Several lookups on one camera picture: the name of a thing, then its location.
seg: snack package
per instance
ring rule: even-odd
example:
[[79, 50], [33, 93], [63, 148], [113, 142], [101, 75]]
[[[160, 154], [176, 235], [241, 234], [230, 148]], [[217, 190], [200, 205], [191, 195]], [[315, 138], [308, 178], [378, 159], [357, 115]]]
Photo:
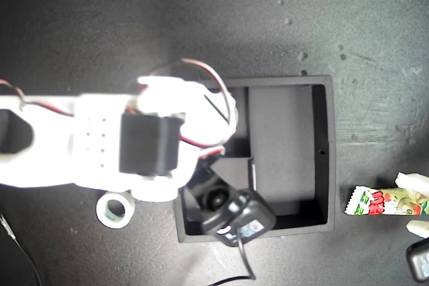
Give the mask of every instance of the snack package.
[[345, 213], [351, 216], [362, 214], [429, 214], [429, 198], [412, 190], [371, 189], [357, 186], [347, 204]]

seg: tape roll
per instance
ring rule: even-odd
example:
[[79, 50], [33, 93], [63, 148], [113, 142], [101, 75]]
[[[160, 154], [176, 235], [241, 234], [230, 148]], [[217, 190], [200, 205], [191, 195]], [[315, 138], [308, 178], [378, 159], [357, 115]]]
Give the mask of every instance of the tape roll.
[[[109, 201], [118, 201], [122, 204], [125, 212], [123, 215], [114, 214], [111, 210]], [[134, 215], [135, 202], [134, 198], [128, 192], [115, 193], [107, 192], [97, 202], [96, 213], [100, 222], [106, 227], [120, 229], [128, 225]]]

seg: cable cord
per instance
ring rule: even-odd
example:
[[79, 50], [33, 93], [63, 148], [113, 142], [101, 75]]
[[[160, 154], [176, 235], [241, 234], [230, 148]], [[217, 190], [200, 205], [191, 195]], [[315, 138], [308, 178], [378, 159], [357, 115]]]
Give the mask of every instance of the cable cord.
[[219, 285], [223, 285], [225, 283], [229, 283], [230, 281], [242, 281], [242, 280], [246, 280], [246, 279], [250, 279], [250, 280], [254, 281], [256, 279], [256, 276], [253, 273], [252, 268], [250, 267], [249, 261], [247, 260], [247, 255], [246, 255], [246, 252], [244, 250], [244, 245], [243, 245], [243, 241], [241, 240], [241, 234], [240, 234], [239, 229], [237, 229], [237, 241], [239, 244], [241, 259], [243, 259], [243, 263], [246, 266], [246, 269], [247, 269], [247, 272], [249, 273], [249, 275], [248, 276], [229, 277], [229, 278], [223, 279], [221, 281], [217, 281], [214, 284], [210, 284], [209, 286], [219, 286]]
[[200, 143], [200, 142], [196, 142], [188, 137], [184, 137], [181, 136], [181, 140], [183, 142], [186, 142], [187, 144], [190, 145], [194, 145], [196, 147], [200, 147], [203, 149], [208, 149], [211, 147], [218, 147], [218, 146], [223, 146], [228, 140], [229, 140], [229, 133], [233, 132], [233, 126], [235, 126], [232, 123], [232, 110], [231, 110], [231, 106], [228, 100], [228, 88], [225, 85], [225, 83], [223, 82], [222, 78], [220, 77], [220, 75], [216, 72], [216, 70], [211, 67], [210, 65], [201, 62], [199, 60], [193, 60], [191, 58], [180, 58], [179, 60], [172, 62], [172, 63], [167, 63], [167, 64], [162, 64], [159, 65], [157, 67], [155, 67], [150, 73], [150, 76], [155, 76], [158, 73], [158, 70], [165, 68], [167, 66], [177, 66], [177, 65], [181, 65], [181, 64], [187, 64], [187, 65], [193, 65], [193, 66], [197, 66], [200, 69], [204, 70], [207, 74], [210, 75], [210, 77], [216, 82], [216, 84], [218, 85], [218, 87], [221, 90], [223, 99], [225, 101], [225, 107], [227, 109], [227, 115], [225, 116], [218, 108], [216, 105], [214, 105], [214, 103], [205, 95], [205, 99], [213, 106], [213, 108], [217, 111], [217, 113], [224, 119], [226, 120], [227, 124], [228, 124], [228, 128], [227, 128], [227, 133], [225, 135], [225, 137], [223, 137], [219, 142], [216, 143]]
[[52, 106], [52, 105], [49, 105], [49, 104], [46, 104], [46, 103], [42, 103], [42, 102], [28, 102], [28, 101], [26, 101], [25, 95], [24, 95], [23, 91], [19, 87], [16, 87], [16, 86], [12, 85], [11, 83], [9, 83], [8, 81], [6, 81], [6, 80], [4, 80], [2, 78], [0, 78], [0, 85], [6, 85], [7, 87], [11, 88], [14, 91], [15, 95], [18, 96], [18, 98], [20, 99], [22, 105], [36, 105], [36, 106], [40, 106], [40, 107], [42, 107], [44, 109], [47, 109], [47, 110], [49, 110], [51, 112], [54, 112], [54, 113], [57, 113], [57, 114], [60, 114], [60, 115], [64, 115], [65, 117], [73, 117], [74, 116], [71, 113], [67, 113], [65, 111], [62, 111], [62, 110], [58, 109], [55, 106]]
[[21, 253], [24, 255], [25, 259], [27, 259], [28, 263], [32, 266], [34, 275], [38, 280], [38, 286], [42, 286], [42, 278], [40, 277], [40, 273], [36, 264], [34, 263], [33, 259], [26, 253], [26, 251], [22, 248], [22, 246], [19, 244], [18, 240], [16, 239], [16, 235], [13, 233], [12, 228], [10, 227], [9, 223], [6, 221], [5, 217], [3, 217], [2, 214], [0, 214], [0, 224], [4, 227], [9, 237], [11, 237], [12, 240], [15, 242], [15, 244], [18, 246]]
[[42, 286], [43, 285], [42, 284], [42, 278], [40, 277], [40, 273], [39, 273], [38, 268], [36, 267], [36, 264], [31, 259], [31, 257], [25, 252], [25, 250], [23, 250], [21, 245], [18, 243], [18, 240], [14, 239], [13, 241], [15, 241], [16, 245], [18, 246], [18, 248], [20, 249], [20, 251], [24, 255], [25, 259], [27, 259], [28, 263], [32, 266], [34, 275], [36, 276], [36, 279], [38, 280], [38, 286]]

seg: black tray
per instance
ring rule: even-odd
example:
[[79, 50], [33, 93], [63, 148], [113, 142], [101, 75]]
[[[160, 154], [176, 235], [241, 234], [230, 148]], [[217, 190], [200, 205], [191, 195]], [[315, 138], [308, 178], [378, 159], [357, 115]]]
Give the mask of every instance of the black tray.
[[[335, 140], [330, 76], [228, 80], [239, 124], [213, 169], [237, 189], [256, 189], [277, 224], [264, 237], [334, 228]], [[186, 188], [174, 200], [179, 242], [202, 234]]]

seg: dark gray table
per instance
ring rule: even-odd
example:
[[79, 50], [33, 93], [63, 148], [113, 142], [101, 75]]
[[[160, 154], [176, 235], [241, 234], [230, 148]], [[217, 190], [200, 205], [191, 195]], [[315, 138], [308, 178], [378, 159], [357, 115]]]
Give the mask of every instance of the dark gray table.
[[[332, 75], [335, 231], [251, 242], [258, 280], [235, 285], [413, 285], [410, 218], [343, 210], [354, 185], [429, 174], [429, 0], [0, 0], [0, 12], [0, 75], [29, 94], [132, 91], [174, 56], [229, 77]], [[178, 244], [170, 203], [139, 203], [115, 231], [98, 223], [97, 198], [0, 187], [47, 285], [199, 286], [245, 272], [235, 249]], [[3, 231], [0, 245], [0, 283], [35, 285]]]

